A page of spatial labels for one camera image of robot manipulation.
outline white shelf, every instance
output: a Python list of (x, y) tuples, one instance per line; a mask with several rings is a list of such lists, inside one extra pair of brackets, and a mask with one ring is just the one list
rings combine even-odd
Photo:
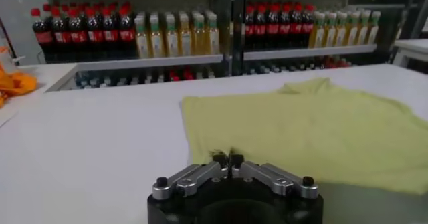
[(223, 55), (195, 55), (176, 58), (145, 58), (133, 60), (116, 60), (102, 62), (79, 62), (79, 71), (90, 70), (115, 70), (123, 68), (143, 68), (155, 66), (174, 66), (191, 64), (214, 64), (219, 63)]
[(284, 49), (278, 51), (245, 52), (244, 61), (279, 59), (279, 58), (308, 58), (323, 55), (346, 55), (374, 52), (377, 45), (358, 45), (345, 47), (317, 48), (317, 49)]

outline bottle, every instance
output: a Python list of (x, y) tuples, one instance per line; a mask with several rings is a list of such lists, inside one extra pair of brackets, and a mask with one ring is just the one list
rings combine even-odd
[(336, 24), (336, 36), (334, 36), (334, 47), (343, 46), (345, 34), (346, 34), (346, 20), (348, 18), (348, 14), (343, 12), (338, 12), (338, 23)]
[(336, 13), (329, 13), (327, 15), (327, 24), (324, 26), (324, 39), (322, 40), (322, 47), (332, 47), (334, 36), (336, 36)]
[(178, 37), (177, 30), (175, 29), (175, 18), (171, 13), (166, 13), (167, 22), (167, 31), (166, 35), (166, 46), (167, 46), (167, 54), (170, 57), (178, 57), (179, 56), (179, 45), (178, 45)]
[(77, 9), (72, 9), (70, 11), (70, 21), (68, 25), (70, 26), (70, 34), (74, 44), (74, 54), (76, 56), (76, 60), (89, 60), (90, 51), (87, 35), (88, 30), (85, 23), (80, 19), (80, 17), (78, 17)]
[(136, 27), (136, 44), (140, 58), (149, 58), (148, 38), (146, 32), (146, 14), (138, 14), (134, 20)]
[(217, 15), (210, 13), (209, 22), (209, 53), (211, 55), (220, 54), (219, 29), (217, 28)]
[(302, 5), (299, 3), (290, 15), (290, 43), (292, 48), (302, 46)]
[(269, 14), (267, 15), (267, 48), (278, 47), (278, 33), (280, 30), (278, 14), (280, 12), (280, 5), (277, 3), (271, 4)]
[(247, 13), (245, 14), (245, 49), (253, 49), (254, 47), (254, 6), (247, 5)]
[(356, 33), (358, 32), (358, 19), (360, 12), (356, 11), (348, 15), (348, 23), (346, 24), (346, 34), (343, 45), (352, 46), (355, 44)]
[(266, 41), (266, 6), (259, 4), (257, 6), (257, 13), (255, 14), (254, 21), (254, 48), (264, 49)]
[(324, 39), (324, 20), (325, 14), (315, 12), (315, 25), (309, 37), (309, 48), (322, 47), (322, 40)]
[(109, 59), (117, 60), (120, 57), (120, 42), (118, 24), (113, 21), (112, 14), (108, 8), (103, 9), (104, 21), (104, 40), (107, 56)]
[(363, 11), (360, 24), (358, 25), (358, 32), (356, 33), (355, 45), (362, 45), (366, 41), (367, 30), (368, 30), (368, 19), (370, 18), (370, 14), (372, 11)]
[(88, 36), (91, 47), (91, 55), (95, 60), (104, 60), (106, 58), (106, 46), (104, 41), (103, 22), (99, 22), (95, 17), (95, 11), (92, 8), (86, 10), (88, 16)]
[(280, 15), (279, 47), (290, 47), (290, 6), (284, 4)]
[(120, 16), (119, 35), (122, 43), (122, 55), (125, 58), (137, 58), (134, 20), (125, 7), (120, 9)]
[(37, 42), (40, 45), (47, 64), (54, 62), (54, 38), (52, 37), (51, 30), (47, 21), (40, 17), (40, 10), (34, 8), (31, 10), (31, 16), (33, 18), (33, 31)]
[(150, 16), (150, 28), (152, 33), (150, 34), (151, 43), (152, 43), (152, 54), (154, 58), (164, 57), (164, 47), (162, 43), (162, 34), (159, 30), (159, 17), (157, 14), (152, 14)]
[(309, 46), (310, 33), (314, 29), (314, 6), (307, 5), (302, 13), (302, 47)]
[(58, 7), (52, 9), (52, 32), (56, 40), (56, 59), (59, 62), (70, 62), (73, 60), (72, 36), (68, 22), (61, 17)]
[(370, 19), (370, 25), (368, 27), (368, 33), (365, 44), (371, 45), (375, 43), (377, 31), (379, 30), (379, 18), (381, 18), (381, 12), (380, 11), (373, 11), (372, 17)]
[(191, 55), (192, 39), (191, 39), (190, 30), (189, 30), (189, 18), (184, 12), (180, 12), (179, 17), (180, 17), (180, 32), (179, 32), (180, 53), (181, 55)]

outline cola bottle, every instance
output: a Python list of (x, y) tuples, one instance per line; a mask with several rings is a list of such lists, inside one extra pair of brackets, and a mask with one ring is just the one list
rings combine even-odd
[(104, 28), (103, 23), (100, 23), (95, 17), (95, 11), (92, 8), (86, 10), (88, 16), (88, 37), (91, 47), (91, 56), (93, 60), (106, 59), (105, 44), (104, 44)]
[(270, 5), (270, 11), (267, 15), (267, 48), (277, 48), (279, 39), (280, 24), (278, 19), (278, 13), (280, 12), (280, 5), (277, 3)]
[(135, 41), (135, 25), (134, 20), (131, 18), (129, 10), (126, 7), (120, 9), (120, 40), (122, 55), (125, 58), (137, 58), (137, 48)]
[(51, 28), (56, 41), (56, 60), (70, 62), (74, 58), (74, 46), (68, 22), (61, 17), (60, 10), (56, 6), (52, 9), (52, 17)]
[(86, 29), (86, 23), (78, 17), (77, 9), (70, 11), (69, 26), (74, 44), (76, 61), (88, 61), (90, 59), (88, 30)]
[(245, 14), (245, 49), (253, 49), (254, 37), (254, 6), (247, 5)]
[(290, 6), (288, 4), (282, 6), (278, 44), (280, 48), (290, 47)]
[(40, 17), (40, 10), (35, 8), (31, 10), (33, 18), (33, 31), (37, 42), (39, 43), (47, 64), (53, 63), (54, 55), (54, 38), (47, 22)]

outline red bottle cap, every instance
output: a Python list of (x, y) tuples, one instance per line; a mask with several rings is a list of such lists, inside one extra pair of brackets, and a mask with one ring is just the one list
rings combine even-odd
[(40, 10), (38, 8), (31, 9), (31, 16), (40, 16)]

